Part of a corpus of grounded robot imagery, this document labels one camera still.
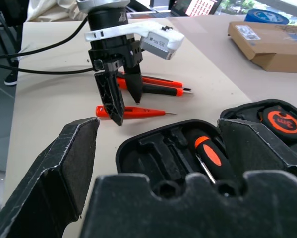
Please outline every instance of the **blue tape roll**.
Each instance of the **blue tape roll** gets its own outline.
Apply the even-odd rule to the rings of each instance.
[[[287,25],[289,20],[272,11],[252,9],[248,11],[245,21]]]

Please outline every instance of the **cardboard box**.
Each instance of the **cardboard box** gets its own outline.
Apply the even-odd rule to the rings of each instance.
[[[231,22],[228,33],[264,70],[297,73],[297,26],[240,21]]]

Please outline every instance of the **foam tool tray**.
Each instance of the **foam tool tray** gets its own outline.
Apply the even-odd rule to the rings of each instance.
[[[187,133],[194,129],[205,133],[220,152],[225,154],[224,144],[216,127],[205,121],[188,120],[125,141],[117,151],[117,171],[146,174],[152,188],[165,180],[181,184],[189,173],[204,173],[195,156],[193,143],[187,140]]]

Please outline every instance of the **black cable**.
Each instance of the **black cable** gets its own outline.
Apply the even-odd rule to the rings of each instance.
[[[51,48],[63,45],[64,43],[67,43],[68,41],[70,41],[73,37],[75,37],[79,31],[82,29],[82,27],[86,24],[87,22],[87,18],[85,18],[81,24],[79,25],[79,27],[74,31],[74,33],[72,35],[70,35],[68,38],[59,41],[57,43],[54,43],[52,45],[46,46],[46,47],[42,47],[40,49],[36,49],[33,51],[27,51],[27,52],[22,52],[22,53],[16,53],[16,54],[9,54],[9,55],[0,55],[0,58],[14,58],[14,57],[18,57],[18,56],[27,56],[27,55],[31,55],[31,54],[35,54],[35,53],[39,53],[41,51],[46,51],[49,50]]]
[[[24,73],[34,73],[34,74],[49,74],[49,75],[65,75],[65,74],[77,74],[77,73],[86,73],[93,71],[93,68],[86,68],[82,70],[76,70],[76,71],[36,71],[36,70],[29,70],[24,68],[16,68],[16,67],[10,67],[0,64],[0,68],[9,69],[13,71],[19,71]]]

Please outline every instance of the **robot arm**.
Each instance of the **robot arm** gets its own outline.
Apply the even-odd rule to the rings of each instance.
[[[143,88],[141,49],[169,60],[184,35],[153,21],[128,24],[125,7],[130,0],[76,1],[80,11],[88,14],[91,31],[85,34],[85,39],[92,47],[89,55],[103,106],[110,118],[122,125],[124,102],[116,82],[118,69],[124,68],[127,89],[139,103]],[[140,41],[135,40],[134,34],[141,36]]]

